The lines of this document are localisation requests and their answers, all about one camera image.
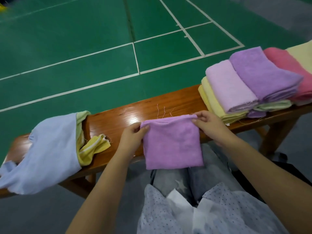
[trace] gray jeans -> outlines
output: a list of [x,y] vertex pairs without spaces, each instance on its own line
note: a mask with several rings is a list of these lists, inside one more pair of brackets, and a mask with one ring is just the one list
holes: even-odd
[[164,197],[176,189],[193,206],[201,200],[206,191],[220,182],[223,182],[231,191],[244,191],[228,169],[226,156],[216,145],[211,143],[210,145],[201,145],[203,167],[153,170],[151,185],[157,188]]

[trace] person's left hand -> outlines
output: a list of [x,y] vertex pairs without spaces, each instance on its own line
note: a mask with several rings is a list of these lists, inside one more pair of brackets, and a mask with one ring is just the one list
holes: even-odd
[[141,144],[143,136],[149,131],[149,126],[140,129],[141,122],[134,123],[124,129],[117,151],[127,156],[133,156]]

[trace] person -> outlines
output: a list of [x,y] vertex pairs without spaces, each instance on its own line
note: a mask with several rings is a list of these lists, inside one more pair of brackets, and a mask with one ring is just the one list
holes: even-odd
[[[137,233],[311,233],[312,187],[238,138],[213,113],[195,114],[193,123],[226,152],[266,204],[245,192],[202,145],[204,167],[152,171]],[[149,130],[140,124],[124,129],[115,155],[66,233],[114,231],[128,165]]]

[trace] folded purple towel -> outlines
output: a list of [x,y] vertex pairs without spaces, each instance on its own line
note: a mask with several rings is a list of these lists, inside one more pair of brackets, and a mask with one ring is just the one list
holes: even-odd
[[303,79],[299,74],[275,66],[261,47],[233,53],[230,62],[259,103],[275,102],[295,95]]
[[182,115],[142,122],[150,126],[143,138],[146,169],[180,169],[203,166],[199,129],[191,121],[196,115]]
[[248,118],[260,118],[260,117],[265,117],[266,112],[261,112],[261,111],[255,111],[255,110],[250,110],[248,112],[247,117]]
[[250,110],[258,98],[241,80],[229,60],[207,68],[206,77],[225,113]]

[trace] red towel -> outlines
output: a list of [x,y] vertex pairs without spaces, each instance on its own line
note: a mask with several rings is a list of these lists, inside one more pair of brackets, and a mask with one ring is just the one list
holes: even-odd
[[267,48],[263,52],[278,68],[289,70],[303,76],[298,93],[289,98],[290,100],[299,101],[312,98],[312,74],[307,72],[295,58],[286,50],[279,48]]

